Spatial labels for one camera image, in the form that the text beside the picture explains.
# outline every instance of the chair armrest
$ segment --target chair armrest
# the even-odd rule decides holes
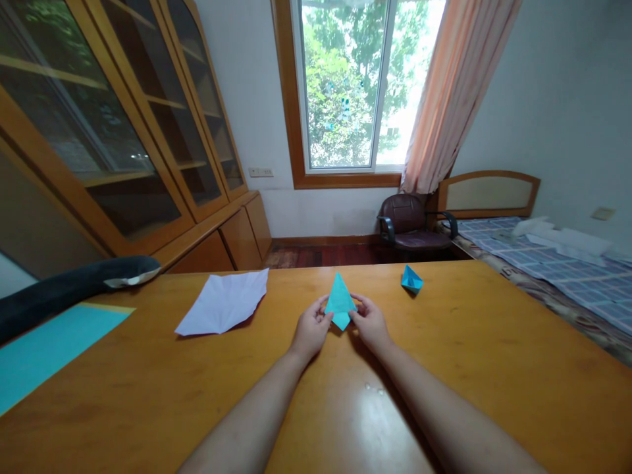
[[[426,215],[428,214],[441,214],[444,215],[448,222],[450,223],[450,239],[454,240],[459,235],[459,224],[456,222],[456,217],[446,211],[426,211]]]
[[[381,232],[383,238],[386,238],[391,244],[395,243],[395,226],[393,225],[393,221],[390,220],[390,217],[378,216],[377,220],[386,224],[386,229],[388,232]]]

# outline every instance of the window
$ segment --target window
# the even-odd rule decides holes
[[[288,1],[304,174],[401,172],[445,0]]]

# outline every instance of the glass door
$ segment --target glass door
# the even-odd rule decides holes
[[[164,20],[148,0],[88,3],[197,222],[228,204]]]
[[[153,253],[194,223],[77,4],[0,2],[0,125],[115,255]]]
[[[196,91],[198,114],[208,132],[219,160],[230,199],[248,189],[244,181],[230,125],[217,90],[215,73],[203,39],[201,24],[192,2],[159,0],[165,21],[174,40],[180,64]]]

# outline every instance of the blue paper boat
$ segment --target blue paper boat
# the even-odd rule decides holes
[[[418,294],[419,290],[423,286],[423,280],[417,276],[417,273],[413,272],[413,269],[406,265],[404,269],[404,275],[402,277],[402,286],[414,294]]]

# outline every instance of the wooden headboard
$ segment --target wooden headboard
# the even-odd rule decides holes
[[[438,211],[458,219],[528,217],[538,195],[540,180],[515,171],[475,171],[439,183]]]

